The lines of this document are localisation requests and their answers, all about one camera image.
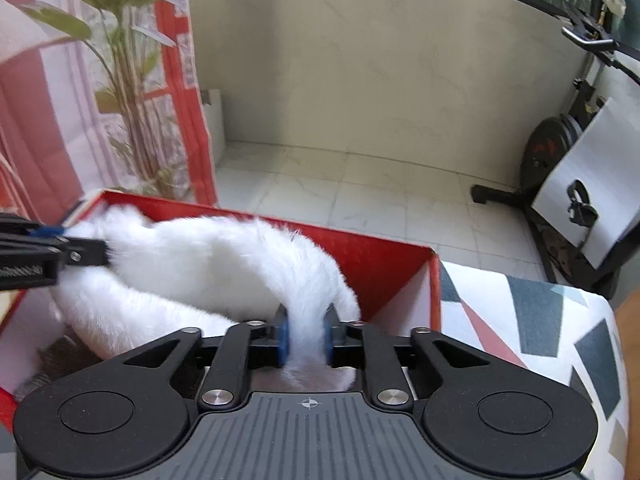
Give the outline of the white foam board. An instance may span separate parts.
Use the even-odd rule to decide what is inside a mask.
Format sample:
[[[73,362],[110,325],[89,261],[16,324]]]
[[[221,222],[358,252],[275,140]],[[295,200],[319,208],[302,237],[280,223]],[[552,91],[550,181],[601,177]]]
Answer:
[[[591,231],[570,221],[581,183],[598,218]],[[597,268],[614,244],[639,223],[639,125],[609,99],[544,181],[533,210]]]

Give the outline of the geometric patterned tablecloth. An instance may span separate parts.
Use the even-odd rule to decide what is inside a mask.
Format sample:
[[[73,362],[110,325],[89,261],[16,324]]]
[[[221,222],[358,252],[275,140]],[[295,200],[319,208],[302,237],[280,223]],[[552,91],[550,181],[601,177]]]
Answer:
[[[450,262],[440,266],[440,330],[574,389],[596,412],[599,433],[582,473],[621,479],[629,393],[614,312],[585,290]]]

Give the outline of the black exercise bike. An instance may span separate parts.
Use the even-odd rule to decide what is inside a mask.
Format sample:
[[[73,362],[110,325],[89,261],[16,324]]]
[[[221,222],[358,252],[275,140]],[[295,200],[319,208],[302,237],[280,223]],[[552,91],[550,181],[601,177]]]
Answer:
[[[514,192],[476,184],[474,203],[524,214],[550,282],[612,298],[639,250],[639,131],[587,78],[570,109],[529,136]]]

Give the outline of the printed living room backdrop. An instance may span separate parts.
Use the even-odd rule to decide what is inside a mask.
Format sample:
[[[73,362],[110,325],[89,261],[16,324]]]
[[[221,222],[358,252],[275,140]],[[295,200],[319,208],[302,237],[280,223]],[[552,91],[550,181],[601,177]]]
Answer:
[[[1,0],[1,208],[217,203],[188,0]]]

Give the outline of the grey knitted cloth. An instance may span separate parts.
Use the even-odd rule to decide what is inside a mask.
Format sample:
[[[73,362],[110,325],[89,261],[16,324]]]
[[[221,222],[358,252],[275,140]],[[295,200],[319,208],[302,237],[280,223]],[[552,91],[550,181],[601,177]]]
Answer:
[[[35,374],[15,390],[16,402],[51,382],[102,362],[75,334],[65,334],[47,348],[39,349],[38,358]]]

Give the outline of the white fluffy plush cloth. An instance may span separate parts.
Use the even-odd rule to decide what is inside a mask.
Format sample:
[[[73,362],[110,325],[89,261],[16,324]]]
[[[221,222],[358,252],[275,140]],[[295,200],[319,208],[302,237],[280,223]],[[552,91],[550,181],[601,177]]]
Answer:
[[[229,217],[153,222],[131,205],[72,226],[103,240],[106,266],[69,266],[52,295],[62,319],[107,360],[186,327],[222,336],[246,321],[272,321],[285,307],[290,353],[254,373],[267,391],[346,391],[351,367],[330,367],[324,316],[357,321],[360,309],[337,262],[310,238],[258,220]]]

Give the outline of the red strawberry cardboard box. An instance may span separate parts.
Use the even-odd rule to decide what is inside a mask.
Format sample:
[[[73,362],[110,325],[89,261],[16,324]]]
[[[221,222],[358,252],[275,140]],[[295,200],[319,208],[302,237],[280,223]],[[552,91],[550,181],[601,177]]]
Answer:
[[[163,198],[101,190],[78,206],[68,222],[91,218],[109,206],[129,204],[145,217],[164,221],[182,217],[223,216],[251,219],[252,214]],[[329,253],[354,290],[362,317],[372,321],[386,308],[404,304],[418,312],[418,322],[440,327],[439,260],[434,250],[398,240],[268,217],[275,226],[301,232]],[[1,423],[12,428],[14,391],[35,370],[36,349],[62,333],[54,302],[45,288],[4,292],[1,317]]]

